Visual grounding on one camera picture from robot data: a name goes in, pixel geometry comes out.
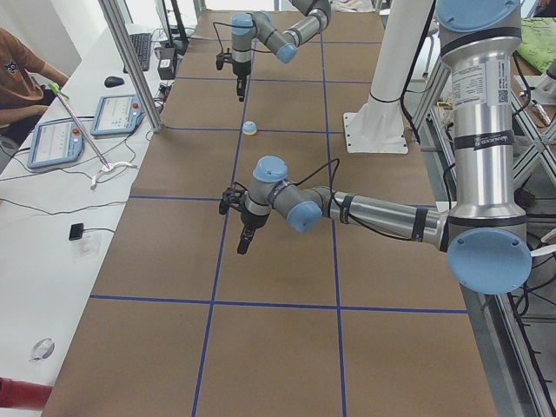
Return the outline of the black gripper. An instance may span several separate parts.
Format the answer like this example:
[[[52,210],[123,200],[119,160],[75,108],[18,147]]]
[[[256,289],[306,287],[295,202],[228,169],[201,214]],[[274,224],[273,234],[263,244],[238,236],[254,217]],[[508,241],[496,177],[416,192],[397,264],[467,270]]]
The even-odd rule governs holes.
[[[249,245],[255,237],[255,231],[258,228],[262,228],[265,226],[268,217],[269,212],[263,215],[259,215],[250,212],[246,208],[242,209],[241,221],[243,224],[243,229],[241,231],[240,240],[236,250],[239,255],[245,255],[248,252]]]
[[[236,94],[240,103],[243,103],[246,96],[247,88],[247,77],[252,72],[252,62],[250,60],[246,62],[232,61],[233,73],[237,76],[236,81]]]

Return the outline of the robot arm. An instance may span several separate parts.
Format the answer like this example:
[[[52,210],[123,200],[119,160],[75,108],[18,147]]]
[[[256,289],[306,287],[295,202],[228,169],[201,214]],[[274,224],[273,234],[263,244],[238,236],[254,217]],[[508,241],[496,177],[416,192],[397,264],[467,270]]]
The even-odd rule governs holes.
[[[282,63],[289,63],[298,48],[324,31],[332,18],[329,1],[293,1],[292,5],[304,18],[292,27],[280,31],[269,14],[262,11],[241,12],[231,20],[232,47],[219,55],[217,67],[232,65],[237,77],[236,94],[239,101],[246,95],[247,78],[251,74],[252,42],[258,39]]]
[[[526,214],[513,192],[510,61],[521,40],[517,1],[404,1],[387,24],[371,87],[339,134],[327,136],[328,159],[294,180],[277,152],[246,170],[239,200],[238,251],[272,214],[309,231],[318,221],[363,228],[375,237],[367,259],[423,243],[447,254],[450,274],[475,292],[502,295],[529,277]],[[440,64],[455,98],[455,195],[435,207],[424,156],[405,138],[401,93],[421,38],[440,24]]]

